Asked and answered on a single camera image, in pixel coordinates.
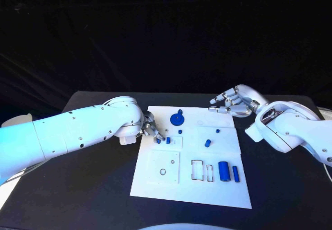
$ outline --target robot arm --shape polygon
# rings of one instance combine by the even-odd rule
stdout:
[[[332,166],[332,121],[320,121],[313,111],[296,102],[270,103],[247,85],[238,85],[210,100],[225,99],[225,107],[209,107],[210,112],[245,117],[257,114],[255,122],[245,133],[255,142],[262,139],[280,152],[301,145],[313,157]]]
[[[105,141],[112,135],[127,145],[141,134],[164,140],[153,114],[141,112],[131,97],[117,97],[102,105],[0,128],[0,185],[29,166]]]

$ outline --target white board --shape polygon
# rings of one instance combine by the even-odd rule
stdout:
[[[179,109],[183,111],[184,123],[173,126],[169,119]],[[251,208],[232,116],[210,113],[206,108],[148,106],[148,111],[161,134],[170,137],[170,144],[157,144],[153,137],[141,137],[130,195]],[[206,139],[210,140],[208,148],[203,145]],[[192,160],[202,161],[202,167],[196,165],[195,173],[202,170],[203,180],[192,179]],[[219,180],[219,161],[229,164],[229,182]],[[232,166],[238,168],[239,183],[234,181]]]

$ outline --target black table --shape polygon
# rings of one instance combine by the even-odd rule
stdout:
[[[63,112],[122,95],[137,99],[143,110],[148,105],[208,107],[215,96],[76,92]],[[320,116],[310,98],[265,97],[298,102]],[[301,147],[284,154],[264,140],[254,143],[244,132],[252,121],[254,116],[234,118],[252,209],[130,196],[140,139],[121,146],[112,137],[56,157],[20,179],[0,211],[0,226],[134,230],[166,223],[199,223],[232,229],[332,229],[332,183],[322,163]]]

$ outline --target round hole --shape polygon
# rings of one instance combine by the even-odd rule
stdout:
[[[166,170],[160,169],[160,174],[164,175],[166,174]]]

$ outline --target black backdrop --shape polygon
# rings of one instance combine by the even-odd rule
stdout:
[[[3,120],[75,91],[221,93],[332,108],[330,12],[303,1],[1,1]]]

